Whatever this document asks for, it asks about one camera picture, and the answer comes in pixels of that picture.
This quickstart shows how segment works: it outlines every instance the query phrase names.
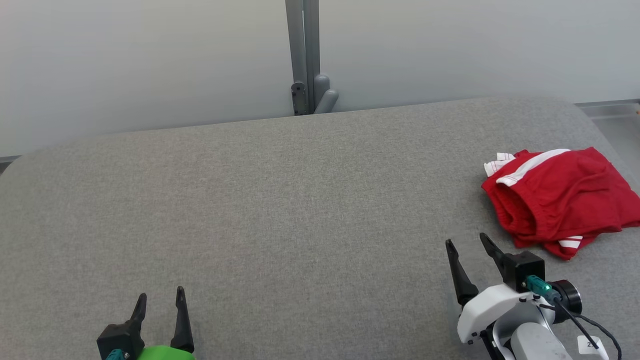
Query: white sticker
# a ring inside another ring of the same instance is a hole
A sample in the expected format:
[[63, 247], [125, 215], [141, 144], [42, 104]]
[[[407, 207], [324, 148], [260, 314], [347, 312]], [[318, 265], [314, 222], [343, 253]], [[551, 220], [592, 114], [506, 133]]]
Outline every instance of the white sticker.
[[[602, 341], [600, 341], [600, 338], [598, 338], [597, 336], [592, 336], [591, 338], [593, 339], [593, 341], [596, 342], [596, 344], [598, 344], [598, 347], [604, 350], [604, 347], [602, 346]], [[578, 352], [582, 355], [601, 353], [598, 351], [598, 349], [596, 349], [593, 346], [593, 344], [589, 341], [589, 339], [587, 339], [585, 335], [578, 336]]]

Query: gray floor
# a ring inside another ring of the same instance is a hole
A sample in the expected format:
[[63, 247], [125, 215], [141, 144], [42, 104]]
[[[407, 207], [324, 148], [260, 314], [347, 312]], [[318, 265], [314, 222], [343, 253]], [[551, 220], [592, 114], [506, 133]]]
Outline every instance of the gray floor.
[[578, 104], [598, 126], [640, 183], [640, 110], [637, 102]]

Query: red fabric with white stripe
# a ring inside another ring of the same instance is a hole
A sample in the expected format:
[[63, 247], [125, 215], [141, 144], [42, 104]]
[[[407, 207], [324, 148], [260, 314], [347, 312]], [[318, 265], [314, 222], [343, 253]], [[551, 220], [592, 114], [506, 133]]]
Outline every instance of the red fabric with white stripe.
[[482, 187], [517, 247], [542, 243], [565, 260], [601, 233], [640, 226], [640, 198], [592, 147], [521, 151]]

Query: green connector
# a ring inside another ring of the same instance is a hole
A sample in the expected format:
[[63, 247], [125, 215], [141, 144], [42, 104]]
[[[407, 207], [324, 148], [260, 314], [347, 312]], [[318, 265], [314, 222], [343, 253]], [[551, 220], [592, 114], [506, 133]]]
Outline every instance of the green connector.
[[195, 360], [195, 357], [189, 352], [159, 345], [156, 347], [145, 347], [138, 360]]
[[554, 298], [560, 297], [560, 293], [554, 290], [549, 283], [535, 275], [527, 276], [527, 289], [542, 296], [550, 304], [553, 304]]

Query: metal frame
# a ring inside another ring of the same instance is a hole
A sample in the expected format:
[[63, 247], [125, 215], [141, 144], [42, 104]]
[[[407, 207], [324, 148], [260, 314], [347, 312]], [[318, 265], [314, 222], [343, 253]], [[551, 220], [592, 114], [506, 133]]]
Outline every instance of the metal frame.
[[285, 0], [294, 84], [295, 115], [328, 113], [338, 100], [329, 77], [320, 74], [319, 0]]

